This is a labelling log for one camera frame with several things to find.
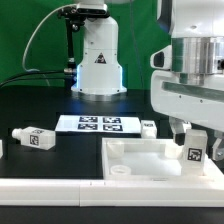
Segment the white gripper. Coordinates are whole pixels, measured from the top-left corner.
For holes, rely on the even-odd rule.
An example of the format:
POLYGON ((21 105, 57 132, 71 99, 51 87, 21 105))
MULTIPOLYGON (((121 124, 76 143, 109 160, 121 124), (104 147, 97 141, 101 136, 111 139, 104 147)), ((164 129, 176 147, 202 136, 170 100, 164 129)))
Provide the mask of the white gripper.
MULTIPOLYGON (((151 104, 156 112, 170 116, 173 141, 179 146, 191 123, 224 129, 224 75, 209 75, 202 86, 192 86, 180 84, 172 72, 156 70, 151 77, 151 104)), ((214 137, 212 158, 220 161, 224 159, 224 132, 215 131, 214 137)))

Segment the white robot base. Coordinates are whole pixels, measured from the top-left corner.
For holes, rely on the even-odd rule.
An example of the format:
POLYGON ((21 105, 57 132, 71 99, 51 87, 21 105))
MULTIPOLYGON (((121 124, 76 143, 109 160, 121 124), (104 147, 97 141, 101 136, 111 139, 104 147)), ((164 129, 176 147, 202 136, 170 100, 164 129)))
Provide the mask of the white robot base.
MULTIPOLYGON (((106 4, 106 0, 79 2, 106 4)), ((77 81, 71 87, 76 95, 93 101, 111 101, 125 95, 127 88, 123 86, 117 48, 118 24, 110 14, 108 18, 85 20, 83 59, 77 66, 77 81)))

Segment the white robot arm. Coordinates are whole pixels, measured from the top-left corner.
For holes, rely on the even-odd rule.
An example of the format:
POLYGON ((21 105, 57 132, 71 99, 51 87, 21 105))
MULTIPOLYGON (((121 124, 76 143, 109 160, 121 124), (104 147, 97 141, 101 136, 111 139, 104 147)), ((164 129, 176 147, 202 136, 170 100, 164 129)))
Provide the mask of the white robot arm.
POLYGON ((214 131, 212 158, 224 159, 224 0, 157 0, 171 43, 150 58, 151 104, 176 139, 190 122, 214 131))

